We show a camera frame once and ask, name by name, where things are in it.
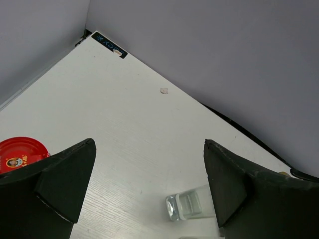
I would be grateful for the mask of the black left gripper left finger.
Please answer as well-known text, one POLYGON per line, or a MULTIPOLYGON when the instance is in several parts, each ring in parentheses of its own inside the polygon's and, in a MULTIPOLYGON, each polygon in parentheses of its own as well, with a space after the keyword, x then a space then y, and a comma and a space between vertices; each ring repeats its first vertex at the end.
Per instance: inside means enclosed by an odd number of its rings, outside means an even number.
POLYGON ((78 222, 96 158, 87 138, 0 176, 2 239, 68 239, 78 222))

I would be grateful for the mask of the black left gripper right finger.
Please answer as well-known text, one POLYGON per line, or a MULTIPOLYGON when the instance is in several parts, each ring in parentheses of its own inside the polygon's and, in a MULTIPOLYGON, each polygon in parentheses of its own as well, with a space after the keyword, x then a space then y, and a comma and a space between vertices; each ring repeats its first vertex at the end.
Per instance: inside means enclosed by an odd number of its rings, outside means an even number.
POLYGON ((295 169, 290 175, 272 171, 211 139, 204 144, 204 163, 227 239, 318 238, 318 178, 295 169))

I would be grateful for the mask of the red lid sauce jar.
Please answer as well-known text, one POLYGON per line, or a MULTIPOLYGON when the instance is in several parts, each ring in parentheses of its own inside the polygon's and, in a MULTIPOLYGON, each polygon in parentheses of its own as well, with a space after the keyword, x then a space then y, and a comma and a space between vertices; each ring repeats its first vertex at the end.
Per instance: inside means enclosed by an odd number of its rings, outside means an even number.
POLYGON ((47 148, 30 137, 13 137, 0 143, 0 173, 5 174, 50 157, 47 148))

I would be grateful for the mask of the square glass bottle dark contents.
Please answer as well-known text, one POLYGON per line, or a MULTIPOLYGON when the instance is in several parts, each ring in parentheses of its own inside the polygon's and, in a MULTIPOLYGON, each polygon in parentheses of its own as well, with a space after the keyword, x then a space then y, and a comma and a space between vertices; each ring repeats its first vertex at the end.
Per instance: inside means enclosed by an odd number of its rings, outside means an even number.
POLYGON ((173 222, 215 217, 208 184, 167 196, 165 204, 173 222))

